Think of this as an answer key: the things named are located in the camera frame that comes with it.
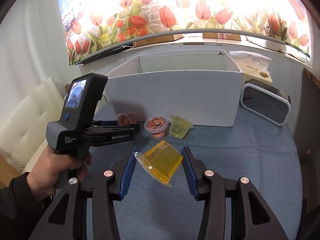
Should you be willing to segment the left hand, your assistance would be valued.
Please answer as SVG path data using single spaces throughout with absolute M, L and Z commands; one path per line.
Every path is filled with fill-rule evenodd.
M 50 146 L 46 146 L 33 169 L 27 175 L 27 184 L 31 194 L 38 202 L 52 196 L 59 175 L 65 170 L 79 168 L 80 171 L 76 177 L 83 181 L 88 175 L 87 167 L 91 163 L 92 155 L 90 152 L 87 152 L 84 161 L 80 161 L 70 155 L 55 154 Z

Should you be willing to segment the black left sleeve forearm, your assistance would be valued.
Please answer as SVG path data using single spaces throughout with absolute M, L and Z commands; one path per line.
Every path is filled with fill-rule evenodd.
M 27 184 L 27 175 L 13 178 L 1 189 L 1 239 L 29 239 L 40 218 L 52 202 L 37 201 Z

